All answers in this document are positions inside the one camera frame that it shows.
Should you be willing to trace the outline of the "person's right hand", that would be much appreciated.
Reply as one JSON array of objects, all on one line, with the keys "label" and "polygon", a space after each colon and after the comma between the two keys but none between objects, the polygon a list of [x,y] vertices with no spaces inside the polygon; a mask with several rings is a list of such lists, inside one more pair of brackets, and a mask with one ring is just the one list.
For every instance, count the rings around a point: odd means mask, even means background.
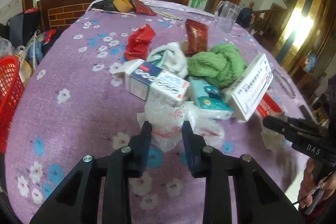
[{"label": "person's right hand", "polygon": [[[306,163],[306,168],[303,173],[303,180],[301,182],[299,194],[298,194],[298,199],[301,200],[304,197],[306,199],[302,200],[299,202],[299,207],[300,208],[305,208],[309,207],[311,203],[313,202],[313,197],[312,195],[309,195],[309,193],[316,187],[316,184],[314,182],[314,177],[313,177],[313,171],[315,169],[315,163],[312,158],[310,158],[307,163]],[[335,174],[331,178],[325,182],[323,189],[325,190],[323,197],[320,199],[320,201],[327,200],[330,198],[334,192],[335,192]]]}]

